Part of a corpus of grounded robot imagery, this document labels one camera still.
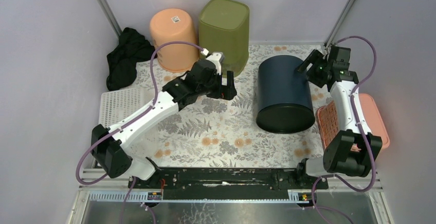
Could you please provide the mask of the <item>dark blue round bin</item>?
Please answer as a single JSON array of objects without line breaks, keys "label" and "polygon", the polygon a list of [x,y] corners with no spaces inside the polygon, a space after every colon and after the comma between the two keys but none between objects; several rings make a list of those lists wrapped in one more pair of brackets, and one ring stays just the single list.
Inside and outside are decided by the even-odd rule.
[{"label": "dark blue round bin", "polygon": [[276,55],[259,65],[256,124],[262,130],[293,134],[314,125],[309,82],[297,71],[302,63],[292,55]]}]

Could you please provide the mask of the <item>pink plastic basket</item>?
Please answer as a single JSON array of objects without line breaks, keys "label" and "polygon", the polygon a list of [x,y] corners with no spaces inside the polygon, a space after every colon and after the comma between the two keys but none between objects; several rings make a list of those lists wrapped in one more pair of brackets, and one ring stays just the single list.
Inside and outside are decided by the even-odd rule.
[{"label": "pink plastic basket", "polygon": [[[369,94],[360,94],[359,99],[364,118],[372,134],[381,137],[383,143],[381,150],[387,149],[390,145],[390,138],[374,99]],[[325,150],[339,132],[334,101],[328,102],[327,105],[317,110],[316,121],[320,132],[322,147]]]}]

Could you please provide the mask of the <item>green mesh waste bin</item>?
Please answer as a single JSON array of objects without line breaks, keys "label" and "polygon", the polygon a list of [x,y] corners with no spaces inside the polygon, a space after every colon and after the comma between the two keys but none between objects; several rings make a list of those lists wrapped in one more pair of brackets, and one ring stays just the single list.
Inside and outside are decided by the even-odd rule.
[{"label": "green mesh waste bin", "polygon": [[244,70],[249,47],[250,10],[234,0],[210,0],[198,16],[199,44],[211,52],[222,52],[222,71],[237,77]]}]

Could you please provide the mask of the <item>orange round bucket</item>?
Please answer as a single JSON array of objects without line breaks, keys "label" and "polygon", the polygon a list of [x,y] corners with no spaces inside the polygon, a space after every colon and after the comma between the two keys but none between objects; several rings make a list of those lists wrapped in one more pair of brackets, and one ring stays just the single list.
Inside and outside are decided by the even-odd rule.
[{"label": "orange round bucket", "polygon": [[[156,13],[150,21],[150,33],[157,48],[168,42],[197,44],[191,16],[184,10],[170,8]],[[170,72],[185,72],[199,59],[199,50],[186,44],[171,44],[157,53],[160,66]]]}]

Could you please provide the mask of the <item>white plastic basket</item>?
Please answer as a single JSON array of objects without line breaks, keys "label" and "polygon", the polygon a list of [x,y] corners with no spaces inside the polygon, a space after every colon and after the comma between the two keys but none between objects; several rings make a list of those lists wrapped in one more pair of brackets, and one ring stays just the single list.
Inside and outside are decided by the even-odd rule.
[{"label": "white plastic basket", "polygon": [[154,90],[127,88],[105,92],[100,98],[98,124],[109,127],[127,118],[154,98]]}]

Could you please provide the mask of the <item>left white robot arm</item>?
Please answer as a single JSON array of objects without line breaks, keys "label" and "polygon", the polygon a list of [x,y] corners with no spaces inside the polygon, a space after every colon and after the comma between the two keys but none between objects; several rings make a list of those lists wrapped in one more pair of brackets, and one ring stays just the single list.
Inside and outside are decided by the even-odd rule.
[{"label": "left white robot arm", "polygon": [[105,174],[117,178],[128,174],[139,178],[148,189],[159,184],[157,166],[150,159],[140,158],[128,151],[140,142],[142,136],[167,117],[195,103],[199,97],[232,100],[237,91],[233,72],[226,73],[227,83],[222,83],[222,52],[213,52],[194,63],[191,70],[162,87],[155,98],[120,122],[92,130],[91,155]]}]

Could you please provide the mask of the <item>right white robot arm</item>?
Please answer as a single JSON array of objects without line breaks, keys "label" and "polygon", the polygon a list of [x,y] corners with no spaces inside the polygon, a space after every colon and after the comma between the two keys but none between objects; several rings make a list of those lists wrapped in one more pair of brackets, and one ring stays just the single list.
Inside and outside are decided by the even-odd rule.
[{"label": "right white robot arm", "polygon": [[315,177],[342,174],[366,177],[375,165],[382,139],[366,123],[359,99],[357,73],[349,70],[351,50],[333,46],[327,55],[313,50],[297,68],[318,87],[327,86],[333,98],[339,131],[322,157],[304,159],[295,174],[299,188],[308,189]]}]

